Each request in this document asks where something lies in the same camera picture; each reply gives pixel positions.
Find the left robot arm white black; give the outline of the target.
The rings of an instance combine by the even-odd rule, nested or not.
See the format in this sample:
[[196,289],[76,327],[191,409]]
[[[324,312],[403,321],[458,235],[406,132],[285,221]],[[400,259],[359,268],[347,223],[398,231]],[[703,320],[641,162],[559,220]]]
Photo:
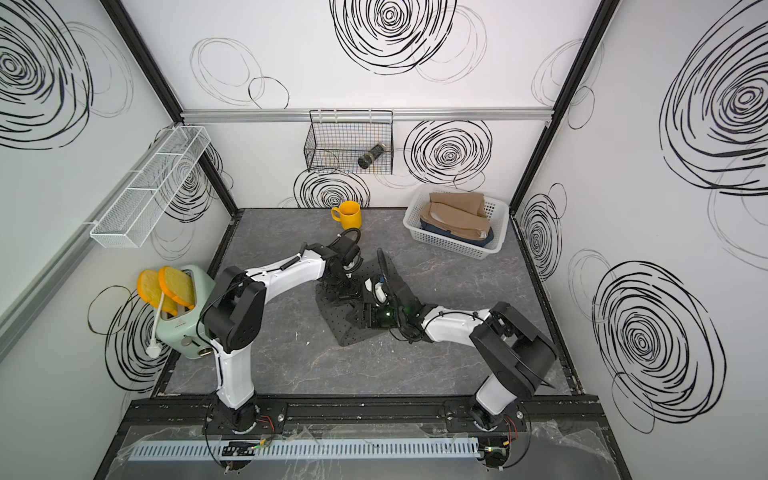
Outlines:
[[362,287],[352,274],[362,265],[361,231],[349,228],[328,245],[304,243],[298,253],[262,267],[226,268],[215,280],[199,315],[217,366],[218,408],[233,424],[256,422],[250,350],[265,306],[307,282],[330,289],[333,301],[357,300]]

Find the dark perforated mat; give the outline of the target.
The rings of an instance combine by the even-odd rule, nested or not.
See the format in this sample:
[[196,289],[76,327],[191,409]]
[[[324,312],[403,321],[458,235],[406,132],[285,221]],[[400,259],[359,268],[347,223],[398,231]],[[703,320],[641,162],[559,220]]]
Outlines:
[[370,329],[363,324],[364,282],[371,276],[382,274],[379,262],[371,260],[363,262],[353,274],[360,281],[361,295],[351,300],[328,300],[324,296],[321,279],[315,283],[315,300],[322,318],[327,323],[337,343],[350,346],[363,342],[385,330]]

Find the white perforated plastic basket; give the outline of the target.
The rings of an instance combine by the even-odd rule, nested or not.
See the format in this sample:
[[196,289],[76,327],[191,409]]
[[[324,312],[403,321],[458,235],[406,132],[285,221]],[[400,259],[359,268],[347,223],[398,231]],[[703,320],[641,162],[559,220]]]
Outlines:
[[484,196],[483,213],[490,222],[493,239],[485,246],[475,246],[421,228],[420,216],[428,206],[431,193],[459,193],[459,190],[433,184],[423,184],[415,190],[403,218],[403,226],[415,241],[476,260],[483,260],[501,250],[509,225],[509,207],[504,201]]

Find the blue denim skirt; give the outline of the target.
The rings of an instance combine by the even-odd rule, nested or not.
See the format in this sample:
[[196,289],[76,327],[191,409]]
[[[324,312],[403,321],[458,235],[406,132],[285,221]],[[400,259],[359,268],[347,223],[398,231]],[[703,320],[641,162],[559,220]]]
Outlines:
[[444,223],[436,220],[420,219],[422,230],[435,233],[453,240],[484,247],[494,238],[494,231],[487,219],[470,216],[457,223]]

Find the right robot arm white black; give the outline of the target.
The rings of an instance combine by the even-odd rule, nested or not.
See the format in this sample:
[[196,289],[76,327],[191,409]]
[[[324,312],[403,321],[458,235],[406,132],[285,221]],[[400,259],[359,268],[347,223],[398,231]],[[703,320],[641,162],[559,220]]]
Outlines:
[[363,282],[363,325],[396,330],[410,343],[456,343],[475,348],[490,374],[474,394],[468,415],[491,431],[506,409],[533,397],[557,360],[551,340],[507,302],[489,309],[457,310],[421,302],[393,274],[373,275]]

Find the tan brown skirt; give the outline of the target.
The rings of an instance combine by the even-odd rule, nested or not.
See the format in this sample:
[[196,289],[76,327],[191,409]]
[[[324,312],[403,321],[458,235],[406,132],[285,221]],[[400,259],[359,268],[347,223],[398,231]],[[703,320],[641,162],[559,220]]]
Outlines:
[[420,219],[444,223],[457,223],[470,216],[487,219],[483,207],[484,196],[481,193],[431,193]]

